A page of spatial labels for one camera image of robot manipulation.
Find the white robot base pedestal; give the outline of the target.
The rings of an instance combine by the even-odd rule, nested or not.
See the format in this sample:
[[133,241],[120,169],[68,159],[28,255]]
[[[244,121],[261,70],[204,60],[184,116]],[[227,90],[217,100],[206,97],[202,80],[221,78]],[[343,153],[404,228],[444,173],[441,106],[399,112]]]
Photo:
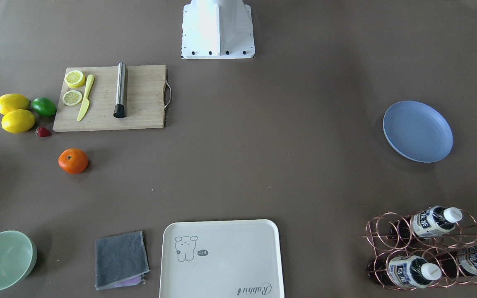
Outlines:
[[181,58],[255,56],[252,11],[242,0],[192,0],[183,7]]

